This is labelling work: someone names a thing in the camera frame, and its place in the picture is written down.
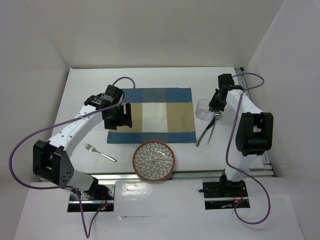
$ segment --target fork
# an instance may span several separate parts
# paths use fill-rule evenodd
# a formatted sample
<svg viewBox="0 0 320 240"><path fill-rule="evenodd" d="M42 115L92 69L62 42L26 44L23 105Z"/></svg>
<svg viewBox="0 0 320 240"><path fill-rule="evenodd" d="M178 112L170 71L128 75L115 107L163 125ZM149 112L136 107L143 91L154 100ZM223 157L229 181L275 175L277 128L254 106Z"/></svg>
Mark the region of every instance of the fork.
<svg viewBox="0 0 320 240"><path fill-rule="evenodd" d="M84 146L85 149L87 149L89 152L96 152L96 153L104 156L105 158L109 159L110 161L112 161L112 162L114 162L114 163L117 162L117 160L115 160L113 157L108 156L108 155L106 155L106 154L104 154L104 153L96 150L96 148L95 148L94 146L90 145L89 143L85 143L83 146Z"/></svg>

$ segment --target plate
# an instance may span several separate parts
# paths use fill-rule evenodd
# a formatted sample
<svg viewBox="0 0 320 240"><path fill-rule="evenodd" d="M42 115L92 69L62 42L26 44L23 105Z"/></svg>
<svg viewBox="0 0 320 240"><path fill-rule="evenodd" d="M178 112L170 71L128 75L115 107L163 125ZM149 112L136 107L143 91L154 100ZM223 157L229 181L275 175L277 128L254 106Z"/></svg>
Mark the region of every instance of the plate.
<svg viewBox="0 0 320 240"><path fill-rule="evenodd" d="M134 152L132 163L136 174L148 181L166 179L175 167L175 155L161 141L147 141Z"/></svg>

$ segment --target white wall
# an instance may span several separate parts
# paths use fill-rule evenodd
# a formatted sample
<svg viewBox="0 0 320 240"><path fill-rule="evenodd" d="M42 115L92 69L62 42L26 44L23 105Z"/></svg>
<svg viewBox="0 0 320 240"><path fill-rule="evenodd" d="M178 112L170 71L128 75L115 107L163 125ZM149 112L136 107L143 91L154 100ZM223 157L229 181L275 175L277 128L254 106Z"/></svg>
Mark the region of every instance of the white wall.
<svg viewBox="0 0 320 240"><path fill-rule="evenodd" d="M265 78L251 96L274 115L273 167L286 180L305 239L319 239L320 1L285 0L246 71Z"/></svg>
<svg viewBox="0 0 320 240"><path fill-rule="evenodd" d="M244 67L283 0L30 0L71 67Z"/></svg>
<svg viewBox="0 0 320 240"><path fill-rule="evenodd" d="M23 137L54 123L69 69L26 0L0 1L0 233L14 237L28 190L9 173L11 150ZM31 182L32 146L22 145L14 169Z"/></svg>

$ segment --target clear glass cup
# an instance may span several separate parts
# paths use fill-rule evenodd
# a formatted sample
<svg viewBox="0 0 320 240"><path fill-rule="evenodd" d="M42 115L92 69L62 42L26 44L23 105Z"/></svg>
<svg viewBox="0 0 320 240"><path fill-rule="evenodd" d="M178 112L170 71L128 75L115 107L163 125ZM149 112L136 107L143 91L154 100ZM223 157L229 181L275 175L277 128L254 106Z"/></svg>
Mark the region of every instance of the clear glass cup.
<svg viewBox="0 0 320 240"><path fill-rule="evenodd" d="M212 120L212 118L214 117L214 113L209 111L209 103L210 101L208 99L200 99L198 101L194 111L194 114L198 119L205 121Z"/></svg>

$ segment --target placemat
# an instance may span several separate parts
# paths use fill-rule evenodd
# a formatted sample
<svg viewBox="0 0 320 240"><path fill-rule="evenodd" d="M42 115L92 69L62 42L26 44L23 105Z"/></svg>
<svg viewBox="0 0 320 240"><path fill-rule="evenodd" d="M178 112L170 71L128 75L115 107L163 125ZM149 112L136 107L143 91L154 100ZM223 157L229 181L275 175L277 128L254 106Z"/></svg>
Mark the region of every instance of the placemat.
<svg viewBox="0 0 320 240"><path fill-rule="evenodd" d="M128 96L132 89L122 89ZM132 128L109 130L108 144L195 143L191 88L136 88L131 103Z"/></svg>

